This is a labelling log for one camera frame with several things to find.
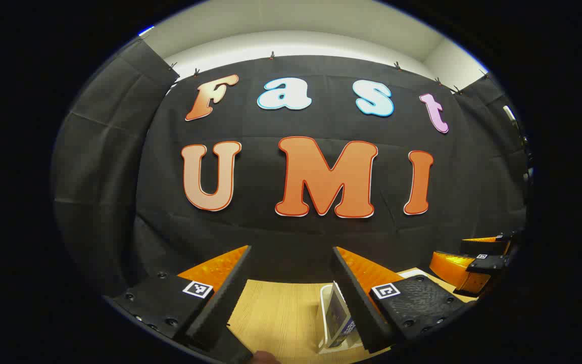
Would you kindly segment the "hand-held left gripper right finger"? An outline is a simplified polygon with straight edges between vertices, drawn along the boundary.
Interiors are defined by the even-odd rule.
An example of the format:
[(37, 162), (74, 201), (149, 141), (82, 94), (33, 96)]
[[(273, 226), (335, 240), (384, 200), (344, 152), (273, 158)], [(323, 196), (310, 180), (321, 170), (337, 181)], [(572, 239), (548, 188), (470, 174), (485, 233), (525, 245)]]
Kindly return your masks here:
[(404, 278), (341, 247), (332, 248), (331, 272), (371, 353), (422, 341), (469, 311), (427, 275)]

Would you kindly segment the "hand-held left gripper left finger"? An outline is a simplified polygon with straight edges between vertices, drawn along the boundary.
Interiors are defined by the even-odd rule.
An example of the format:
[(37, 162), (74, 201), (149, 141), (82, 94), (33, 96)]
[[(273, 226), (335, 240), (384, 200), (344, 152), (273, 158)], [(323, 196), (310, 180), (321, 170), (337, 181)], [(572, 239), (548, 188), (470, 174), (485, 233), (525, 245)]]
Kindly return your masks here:
[(113, 297), (116, 308), (167, 342), (221, 363), (252, 353), (228, 328), (251, 267), (250, 246), (172, 275), (159, 272)]

